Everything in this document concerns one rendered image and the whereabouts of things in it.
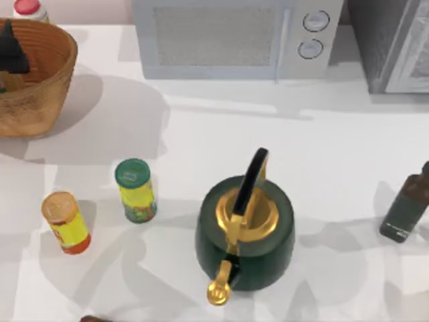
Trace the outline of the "dark green and gold kettle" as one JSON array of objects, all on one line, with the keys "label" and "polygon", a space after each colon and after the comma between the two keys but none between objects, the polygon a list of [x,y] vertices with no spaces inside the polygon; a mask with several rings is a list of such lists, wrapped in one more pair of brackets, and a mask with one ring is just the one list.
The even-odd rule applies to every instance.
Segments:
[{"label": "dark green and gold kettle", "polygon": [[269,152],[259,148],[245,174],[216,183],[197,219],[198,263],[211,279],[206,297],[225,305],[233,291],[253,292],[279,280],[292,259],[294,209],[266,177]]}]

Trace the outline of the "green and yellow can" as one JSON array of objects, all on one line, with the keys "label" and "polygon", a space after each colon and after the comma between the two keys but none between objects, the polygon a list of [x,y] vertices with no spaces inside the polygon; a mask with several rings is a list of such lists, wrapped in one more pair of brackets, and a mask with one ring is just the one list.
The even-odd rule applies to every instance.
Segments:
[{"label": "green and yellow can", "polygon": [[126,159],[117,165],[115,180],[126,218],[133,223],[150,221],[157,203],[148,164],[139,158]]}]

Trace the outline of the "pale microwave oven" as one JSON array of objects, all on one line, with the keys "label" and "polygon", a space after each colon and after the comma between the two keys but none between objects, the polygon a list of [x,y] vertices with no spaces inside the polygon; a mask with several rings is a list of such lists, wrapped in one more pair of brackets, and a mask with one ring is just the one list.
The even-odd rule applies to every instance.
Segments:
[{"label": "pale microwave oven", "polygon": [[[330,60],[344,0],[132,0],[143,75],[151,79],[275,80],[284,10],[290,10],[279,80],[320,78]],[[321,32],[303,26],[325,11]],[[301,42],[317,39],[322,54],[305,60]]]}]

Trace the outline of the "round microwave oven knob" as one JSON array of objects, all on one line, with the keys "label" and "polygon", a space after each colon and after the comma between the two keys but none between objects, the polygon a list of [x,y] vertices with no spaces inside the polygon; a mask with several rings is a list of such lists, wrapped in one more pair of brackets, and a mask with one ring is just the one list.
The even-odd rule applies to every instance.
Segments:
[{"label": "round microwave oven knob", "polygon": [[323,50],[323,43],[317,39],[301,42],[298,46],[298,54],[305,60],[312,60],[319,57]]},{"label": "round microwave oven knob", "polygon": [[325,11],[307,13],[303,19],[303,26],[309,32],[321,32],[330,23],[330,16]]}]

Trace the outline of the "yellow and orange can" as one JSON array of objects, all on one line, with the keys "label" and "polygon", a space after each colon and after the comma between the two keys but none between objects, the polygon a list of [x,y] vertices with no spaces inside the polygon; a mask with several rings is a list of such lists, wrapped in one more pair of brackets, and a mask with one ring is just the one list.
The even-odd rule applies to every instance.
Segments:
[{"label": "yellow and orange can", "polygon": [[41,212],[64,253],[76,255],[89,247],[91,235],[73,194],[49,194],[42,202]]}]

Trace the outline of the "woven wicker basket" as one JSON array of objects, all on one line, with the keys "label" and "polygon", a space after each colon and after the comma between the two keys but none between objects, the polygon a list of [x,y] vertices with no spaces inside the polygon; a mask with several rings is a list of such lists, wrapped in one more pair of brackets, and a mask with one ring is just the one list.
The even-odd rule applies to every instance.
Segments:
[{"label": "woven wicker basket", "polygon": [[10,19],[15,37],[27,55],[30,71],[0,71],[0,138],[48,133],[66,100],[78,54],[75,39],[56,25],[0,17],[0,31]]}]

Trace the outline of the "dark green bottle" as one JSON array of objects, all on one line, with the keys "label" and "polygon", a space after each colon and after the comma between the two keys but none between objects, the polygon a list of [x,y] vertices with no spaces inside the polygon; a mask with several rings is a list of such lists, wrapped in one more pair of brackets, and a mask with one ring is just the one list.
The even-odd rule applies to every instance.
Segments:
[{"label": "dark green bottle", "polygon": [[429,161],[420,174],[407,177],[379,227],[381,235],[397,242],[407,240],[429,207]]}]

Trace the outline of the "grey cabinet with dark inside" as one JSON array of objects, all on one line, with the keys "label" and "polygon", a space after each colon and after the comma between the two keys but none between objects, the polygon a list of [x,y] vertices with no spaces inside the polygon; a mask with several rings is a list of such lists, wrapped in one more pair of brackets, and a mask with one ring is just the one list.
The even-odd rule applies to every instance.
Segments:
[{"label": "grey cabinet with dark inside", "polygon": [[429,0],[348,0],[370,93],[429,94]]}]

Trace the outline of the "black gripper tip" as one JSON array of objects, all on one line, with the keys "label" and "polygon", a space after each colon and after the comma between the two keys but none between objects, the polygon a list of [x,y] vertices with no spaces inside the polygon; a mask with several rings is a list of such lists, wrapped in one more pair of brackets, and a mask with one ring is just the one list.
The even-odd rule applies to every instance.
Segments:
[{"label": "black gripper tip", "polygon": [[0,31],[0,71],[10,74],[27,74],[30,71],[27,55],[15,37],[10,19]]}]

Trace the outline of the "white bottle with red cap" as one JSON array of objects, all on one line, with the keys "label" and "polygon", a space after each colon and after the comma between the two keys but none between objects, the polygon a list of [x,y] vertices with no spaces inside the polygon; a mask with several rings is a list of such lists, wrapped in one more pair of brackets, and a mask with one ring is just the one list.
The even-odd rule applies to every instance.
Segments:
[{"label": "white bottle with red cap", "polygon": [[40,3],[40,0],[15,0],[13,4],[13,16],[17,19],[49,22],[48,12]]}]

